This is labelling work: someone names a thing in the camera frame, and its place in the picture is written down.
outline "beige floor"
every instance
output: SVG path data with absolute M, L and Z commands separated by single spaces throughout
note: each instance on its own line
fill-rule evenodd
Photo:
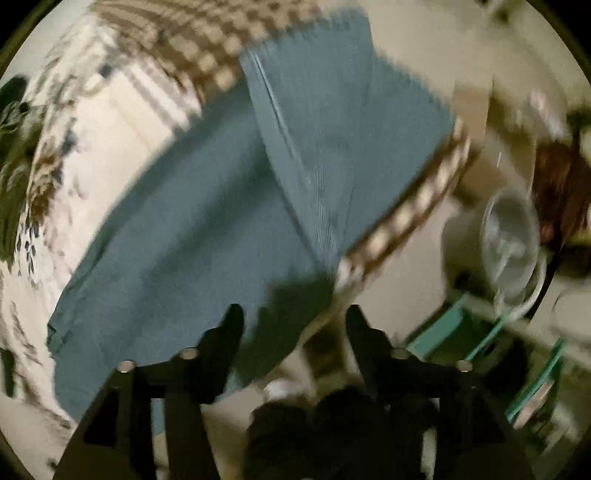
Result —
M 88 4 L 88 0 L 64 0 L 52 12 L 53 27 L 43 22 L 15 57 L 6 77 L 31 73 L 48 45 Z M 320 0 L 332 8 L 332 0 Z M 532 90 L 542 90 L 561 115 L 569 106 L 591 98 L 591 86 L 551 27 L 529 6 L 519 7 L 509 26 L 487 20 L 481 7 L 469 0 L 361 0 L 372 26 L 374 42 L 389 58 L 405 66 L 443 98 L 454 83 L 489 87 L 493 80 L 517 101 Z M 358 298 L 370 322 L 390 337 L 403 339 L 441 305 L 445 285 L 440 266 L 440 233 L 459 204 L 444 202 L 428 224 L 388 264 L 381 278 Z M 286 368 L 309 384 L 306 368 L 295 353 Z M 239 471 L 243 430 L 250 412 L 261 402 L 255 388 L 229 397 L 207 412 L 207 425 L 223 478 Z M 27 419 L 41 434 L 26 431 Z M 49 478 L 40 465 L 38 451 L 52 452 L 43 437 L 42 421 L 30 409 L 0 397 L 0 428 L 17 454 L 37 478 Z M 165 458 L 164 438 L 156 440 Z

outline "silver bolt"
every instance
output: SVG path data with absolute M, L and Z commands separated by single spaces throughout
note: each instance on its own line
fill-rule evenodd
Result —
M 122 374 L 127 374 L 131 372 L 135 368 L 135 362 L 133 360 L 123 360 L 117 370 L 119 370 Z
M 392 358 L 396 360 L 407 360 L 410 358 L 410 352 L 405 348 L 396 347 L 392 350 Z
M 199 354 L 199 351 L 195 347 L 191 347 L 191 348 L 182 349 L 181 352 L 179 353 L 179 356 L 183 360 L 193 360 L 193 359 L 197 358 L 198 354 Z
M 471 372 L 473 369 L 472 362 L 469 360 L 458 360 L 456 362 L 456 368 L 463 373 Z

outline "cardboard box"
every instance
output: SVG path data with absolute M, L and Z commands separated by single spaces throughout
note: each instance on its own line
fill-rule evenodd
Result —
M 523 127 L 521 105 L 497 88 L 456 85 L 453 107 L 465 122 L 477 157 L 458 185 L 460 195 L 488 200 L 508 186 L 529 194 L 536 141 Z

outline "teal fabric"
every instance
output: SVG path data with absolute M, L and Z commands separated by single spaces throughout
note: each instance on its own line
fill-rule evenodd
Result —
M 246 333 L 228 390 L 269 372 L 329 305 L 339 257 L 453 128 L 375 55 L 357 10 L 241 61 L 246 82 L 122 199 L 51 317 L 56 395 L 76 420 L 118 362 L 165 361 L 230 303 Z

